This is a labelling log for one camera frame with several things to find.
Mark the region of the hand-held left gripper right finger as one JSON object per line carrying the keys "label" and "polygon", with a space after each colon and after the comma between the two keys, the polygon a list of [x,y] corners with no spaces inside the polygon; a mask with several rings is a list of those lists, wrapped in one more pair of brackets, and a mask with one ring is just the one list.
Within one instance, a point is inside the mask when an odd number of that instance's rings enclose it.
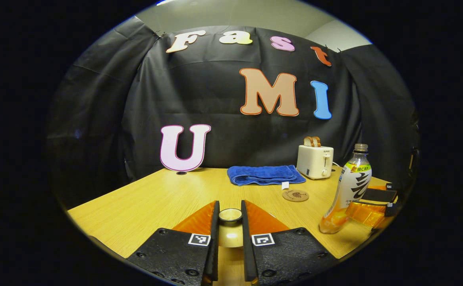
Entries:
{"label": "hand-held left gripper right finger", "polygon": [[337,264],[303,227],[289,228],[257,205],[241,202],[245,280],[254,286],[293,286]]}

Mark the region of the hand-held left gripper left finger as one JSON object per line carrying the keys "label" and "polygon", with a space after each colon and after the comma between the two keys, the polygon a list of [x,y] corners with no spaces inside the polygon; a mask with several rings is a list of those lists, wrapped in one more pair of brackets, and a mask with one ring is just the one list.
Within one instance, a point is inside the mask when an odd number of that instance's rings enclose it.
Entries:
{"label": "hand-held left gripper left finger", "polygon": [[218,201],[208,203],[172,229],[159,228],[128,262],[185,286],[211,286],[218,280]]}

